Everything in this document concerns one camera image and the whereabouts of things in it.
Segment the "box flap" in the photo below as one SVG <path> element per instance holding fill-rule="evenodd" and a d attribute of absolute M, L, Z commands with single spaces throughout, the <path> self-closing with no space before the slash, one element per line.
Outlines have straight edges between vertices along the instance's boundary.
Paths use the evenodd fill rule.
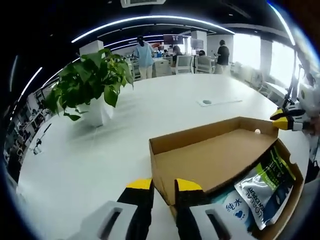
<path fill-rule="evenodd" d="M 277 136 L 270 121 L 237 117 L 150 139 L 155 186 L 171 206 L 176 178 L 210 191 L 251 166 Z"/>

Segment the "man in black shirt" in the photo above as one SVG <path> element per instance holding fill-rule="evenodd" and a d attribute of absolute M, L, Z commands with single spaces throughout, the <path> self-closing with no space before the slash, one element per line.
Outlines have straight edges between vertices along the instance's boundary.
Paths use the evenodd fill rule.
<path fill-rule="evenodd" d="M 226 67 L 229 65 L 229 48 L 226 47 L 225 40 L 220 41 L 220 47 L 218 49 L 218 61 L 216 64 L 216 74 L 223 74 Z"/>

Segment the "white table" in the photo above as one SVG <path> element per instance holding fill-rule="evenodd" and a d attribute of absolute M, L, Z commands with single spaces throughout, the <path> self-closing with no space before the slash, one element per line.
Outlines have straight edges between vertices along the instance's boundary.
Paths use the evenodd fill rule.
<path fill-rule="evenodd" d="M 197 101 L 240 102 L 201 107 Z M 54 116 L 41 136 L 43 152 L 27 152 L 18 182 L 25 208 L 45 239 L 65 239 L 81 221 L 126 184 L 151 177 L 148 139 L 244 116 L 268 120 L 277 106 L 245 84 L 220 74 L 180 74 L 135 82 L 121 90 L 113 120 L 96 129 Z M 279 138 L 306 176 L 309 142 L 302 132 L 279 131 Z M 154 194 L 149 240 L 178 240 L 169 208 Z"/>

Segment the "window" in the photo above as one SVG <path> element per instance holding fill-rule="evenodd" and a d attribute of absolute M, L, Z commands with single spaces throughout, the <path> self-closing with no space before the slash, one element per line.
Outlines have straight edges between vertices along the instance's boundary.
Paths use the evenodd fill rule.
<path fill-rule="evenodd" d="M 291 47 L 288 47 L 282 43 L 274 41 L 272 43 L 272 60 L 270 75 L 275 79 L 282 82 L 285 87 L 289 87 L 291 83 L 292 73 L 294 70 L 295 52 Z M 296 76 L 298 77 L 300 63 L 297 58 L 296 61 Z"/>
<path fill-rule="evenodd" d="M 248 34 L 233 36 L 233 62 L 260 69 L 260 37 Z"/>

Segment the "led strip light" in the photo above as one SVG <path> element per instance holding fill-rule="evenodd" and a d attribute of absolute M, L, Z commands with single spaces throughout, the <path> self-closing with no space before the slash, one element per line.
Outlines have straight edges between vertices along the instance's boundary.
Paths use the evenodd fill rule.
<path fill-rule="evenodd" d="M 268 3 L 269 6 L 272 8 L 272 10 L 274 11 L 274 13 L 278 16 L 280 22 L 282 23 L 286 33 L 288 34 L 289 36 L 289 39 L 290 39 L 290 42 L 293 46 L 296 45 L 296 42 L 295 42 L 295 39 L 294 39 L 294 36 L 292 35 L 289 27 L 288 27 L 288 24 L 286 23 L 286 21 L 284 20 L 284 18 L 281 16 L 280 12 L 278 12 L 277 9 L 275 9 L 270 3 Z"/>
<path fill-rule="evenodd" d="M 190 25 L 182 25 L 182 24 L 173 24 L 173 23 L 156 23 L 156 24 L 143 24 L 143 25 L 135 25 L 135 26 L 128 26 L 128 27 L 123 27 L 123 28 L 120 28 L 120 29 L 117 29 L 117 30 L 113 30 L 113 31 L 109 31 L 109 32 L 106 32 L 102 35 L 99 35 L 97 37 L 97 39 L 105 36 L 105 35 L 108 35 L 108 34 L 112 34 L 112 33 L 116 33 L 116 32 L 119 32 L 121 30 L 125 30 L 125 29 L 133 29 L 133 28 L 140 28 L 140 27 L 147 27 L 147 26 L 176 26 L 176 27 L 181 27 L 181 28 L 190 28 L 190 29 L 197 29 L 197 30 L 203 30 L 205 32 L 211 32 L 213 34 L 216 34 L 215 31 L 212 31 L 212 30 L 209 30 L 209 29 L 205 29 L 205 28 L 202 28 L 202 27 L 198 27 L 198 26 L 190 26 Z"/>
<path fill-rule="evenodd" d="M 163 37 L 164 35 L 179 35 L 179 34 L 161 34 L 161 35 L 150 35 L 150 36 L 143 36 L 143 37 L 144 38 L 154 38 L 154 37 Z M 187 35 L 182 35 L 182 36 L 185 37 L 185 38 L 191 38 L 191 36 L 187 36 Z M 105 45 L 104 47 L 106 48 L 106 47 L 109 47 L 111 45 L 115 45 L 115 44 L 131 41 L 131 40 L 136 40 L 136 39 L 137 39 L 136 37 L 133 37 L 133 38 L 129 38 L 129 39 L 126 39 L 126 40 L 116 41 L 114 43 L 110 43 L 108 45 Z"/>
<path fill-rule="evenodd" d="M 146 43 L 160 43 L 160 42 L 164 42 L 164 40 L 146 41 Z M 115 47 L 115 48 L 110 49 L 110 51 L 113 51 L 113 50 L 116 50 L 116 49 L 123 49 L 123 48 L 125 48 L 125 47 L 129 47 L 129 46 L 132 46 L 132 45 L 137 45 L 137 42 L 131 43 L 131 44 L 127 44 L 127 45 L 123 45 L 123 46 L 118 46 L 118 47 Z"/>
<path fill-rule="evenodd" d="M 80 57 L 78 57 L 77 59 L 73 60 L 72 63 L 78 61 L 80 59 Z M 63 70 L 63 68 L 61 68 L 59 71 L 57 71 L 55 74 L 53 74 L 43 85 L 41 88 L 43 88 L 48 82 L 50 82 L 51 79 L 53 79 L 58 73 L 60 73 Z"/>
<path fill-rule="evenodd" d="M 31 77 L 31 79 L 29 80 L 29 82 L 26 84 L 26 86 L 24 87 L 21 96 L 18 99 L 18 102 L 21 100 L 22 96 L 25 94 L 27 88 L 29 87 L 29 85 L 31 84 L 31 82 L 36 78 L 36 76 L 40 73 L 40 71 L 42 70 L 42 67 L 40 67 L 38 69 L 38 71 L 35 72 L 35 74 Z"/>
<path fill-rule="evenodd" d="M 215 27 L 215 28 L 218 28 L 218 29 L 222 29 L 226 32 L 229 32 L 231 34 L 235 34 L 233 31 L 227 29 L 227 28 L 224 28 L 222 26 L 219 26 L 219 25 L 216 25 L 216 24 L 213 24 L 211 22 L 208 22 L 208 21 L 203 21 L 203 20 L 199 20 L 199 19 L 195 19 L 195 18 L 190 18 L 190 17 L 184 17 L 184 16 L 171 16 L 171 15 L 153 15 L 153 16 L 136 16 L 136 17 L 131 17 L 131 18 L 126 18 L 126 19 L 122 19 L 122 20 L 118 20 L 118 21 L 113 21 L 113 22 L 110 22 L 110 23 L 107 23 L 105 25 L 102 25 L 102 26 L 99 26 L 99 27 L 96 27 L 90 31 L 87 31 L 86 33 L 76 37 L 75 39 L 73 39 L 71 41 L 71 43 L 75 43 L 77 42 L 78 40 L 84 38 L 85 36 L 88 36 L 89 34 L 92 34 L 100 29 L 103 29 L 103 28 L 106 28 L 106 27 L 110 27 L 110 26 L 113 26 L 113 25 L 117 25 L 117 24 L 121 24 L 121 23 L 125 23 L 125 22 L 130 22 L 130 21 L 135 21 L 135 20 L 142 20 L 142 19 L 179 19 L 179 20 L 186 20 L 186 21 L 192 21 L 192 22 L 196 22 L 196 23 L 201 23 L 201 24 L 205 24 L 205 25 L 209 25 L 211 27 Z"/>

